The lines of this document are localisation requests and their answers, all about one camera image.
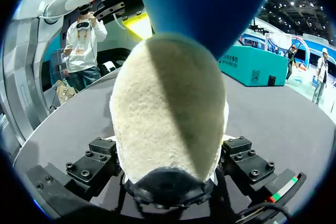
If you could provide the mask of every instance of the gray floor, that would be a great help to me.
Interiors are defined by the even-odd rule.
[[[95,137],[113,135],[109,99],[117,73],[113,72],[83,90],[45,120],[21,150],[15,168],[23,175],[29,168],[48,162],[65,172],[67,162],[75,162]],[[334,123],[312,102],[289,87],[248,88],[223,75],[229,103],[226,134],[244,135],[264,159],[276,163],[276,173],[286,168],[304,172],[308,178],[289,202],[294,212],[322,178],[329,160]],[[235,212],[245,209],[249,199],[230,178],[226,178]],[[118,178],[112,178],[99,197],[91,202],[115,209],[119,195]],[[152,211],[145,207],[144,212]],[[126,195],[122,214],[141,217],[132,198]],[[208,204],[193,206],[182,219],[209,215]]]

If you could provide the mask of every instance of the bag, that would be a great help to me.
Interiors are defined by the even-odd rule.
[[[73,87],[70,87],[66,80],[65,82],[58,80],[56,82],[56,86],[57,97],[61,105],[76,94],[75,89]]]

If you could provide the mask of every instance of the jeans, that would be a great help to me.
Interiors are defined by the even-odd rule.
[[[286,76],[286,80],[288,80],[288,78],[290,77],[290,75],[292,74],[292,62],[288,62],[288,73]]]
[[[83,71],[69,73],[69,76],[71,83],[73,84],[73,87],[77,93],[85,88],[85,83],[88,86],[101,78],[98,67],[92,67]]]
[[[319,104],[319,101],[323,95],[323,90],[324,90],[325,83],[322,83],[321,81],[318,81],[317,87],[315,89],[314,95],[313,95],[313,100],[312,102]]]

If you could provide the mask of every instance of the white hoodie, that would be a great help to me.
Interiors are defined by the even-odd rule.
[[[88,22],[88,19],[81,19],[80,22]],[[69,73],[83,71],[97,66],[97,42],[102,42],[107,36],[107,31],[103,21],[97,22],[95,26],[90,23],[90,29],[78,31],[77,21],[74,22],[67,31],[66,46],[73,45],[72,52],[67,60]],[[82,49],[82,54],[76,54],[76,48]]]

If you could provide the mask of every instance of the ceiling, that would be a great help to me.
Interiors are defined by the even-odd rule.
[[[257,17],[286,33],[312,34],[335,45],[335,31],[319,0],[265,0]]]

